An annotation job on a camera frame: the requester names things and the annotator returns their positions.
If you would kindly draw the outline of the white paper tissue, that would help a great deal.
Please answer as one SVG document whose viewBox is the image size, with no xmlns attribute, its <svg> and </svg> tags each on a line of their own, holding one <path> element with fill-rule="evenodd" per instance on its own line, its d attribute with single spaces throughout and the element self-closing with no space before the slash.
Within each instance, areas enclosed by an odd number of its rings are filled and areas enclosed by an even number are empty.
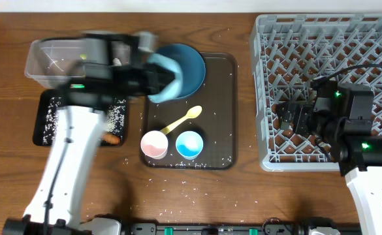
<svg viewBox="0 0 382 235">
<path fill-rule="evenodd" d="M 122 66 L 122 63 L 118 58 L 113 59 L 113 64 L 114 66 Z"/>
</svg>

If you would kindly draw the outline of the light blue bowl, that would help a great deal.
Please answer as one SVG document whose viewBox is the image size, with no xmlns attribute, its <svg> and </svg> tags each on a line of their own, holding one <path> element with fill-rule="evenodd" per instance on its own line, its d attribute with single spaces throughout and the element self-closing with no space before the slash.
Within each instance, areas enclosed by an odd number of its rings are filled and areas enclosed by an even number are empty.
<svg viewBox="0 0 382 235">
<path fill-rule="evenodd" d="M 159 65 L 162 69 L 165 69 L 174 75 L 173 81 L 168 83 L 168 85 L 158 94 L 148 95 L 149 100 L 153 103 L 162 103 L 178 98 L 183 86 L 183 72 L 180 64 L 161 54 L 152 54 L 149 56 L 147 62 Z"/>
</svg>

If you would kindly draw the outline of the dark blue plate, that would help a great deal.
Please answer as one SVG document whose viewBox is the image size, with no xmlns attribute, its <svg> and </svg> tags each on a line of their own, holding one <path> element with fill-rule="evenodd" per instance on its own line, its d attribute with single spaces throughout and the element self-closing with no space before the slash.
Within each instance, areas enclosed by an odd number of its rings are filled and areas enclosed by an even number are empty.
<svg viewBox="0 0 382 235">
<path fill-rule="evenodd" d="M 156 52 L 175 60 L 181 67 L 183 85 L 179 95 L 174 100 L 191 96 L 203 84 L 206 76 L 206 65 L 199 51 L 186 44 L 168 44 L 160 47 Z"/>
</svg>

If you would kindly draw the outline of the orange carrot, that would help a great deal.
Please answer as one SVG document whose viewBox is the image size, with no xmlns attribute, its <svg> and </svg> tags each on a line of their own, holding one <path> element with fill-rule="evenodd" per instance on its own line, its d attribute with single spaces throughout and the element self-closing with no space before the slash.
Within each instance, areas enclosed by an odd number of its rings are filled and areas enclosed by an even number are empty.
<svg viewBox="0 0 382 235">
<path fill-rule="evenodd" d="M 121 142 L 121 139 L 118 136 L 108 132 L 103 134 L 102 140 L 111 145 L 118 145 Z"/>
</svg>

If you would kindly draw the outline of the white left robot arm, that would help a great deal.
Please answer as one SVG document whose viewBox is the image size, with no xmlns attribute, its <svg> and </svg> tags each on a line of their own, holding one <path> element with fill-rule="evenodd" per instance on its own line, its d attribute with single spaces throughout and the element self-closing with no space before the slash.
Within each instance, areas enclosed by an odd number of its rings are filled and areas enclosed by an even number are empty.
<svg viewBox="0 0 382 235">
<path fill-rule="evenodd" d="M 74 63 L 56 85 L 62 105 L 38 189 L 22 218 L 6 220 L 3 234 L 121 234 L 117 219 L 83 222 L 82 199 L 115 98 L 156 95 L 180 77 L 145 60 L 154 52 L 156 40 L 147 31 L 134 35 L 92 31 L 48 39 L 68 46 Z"/>
</svg>

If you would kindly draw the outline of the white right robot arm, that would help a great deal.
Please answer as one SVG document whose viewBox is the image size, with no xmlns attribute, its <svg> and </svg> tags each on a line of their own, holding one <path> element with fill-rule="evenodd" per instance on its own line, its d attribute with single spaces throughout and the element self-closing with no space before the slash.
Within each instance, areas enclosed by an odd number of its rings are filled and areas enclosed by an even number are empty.
<svg viewBox="0 0 382 235">
<path fill-rule="evenodd" d="M 374 93 L 364 84 L 337 77 L 356 65 L 311 82 L 313 102 L 286 101 L 276 106 L 279 127 L 314 135 L 330 145 L 325 156 L 338 163 L 355 202 L 363 234 L 382 234 L 382 136 L 372 134 Z"/>
</svg>

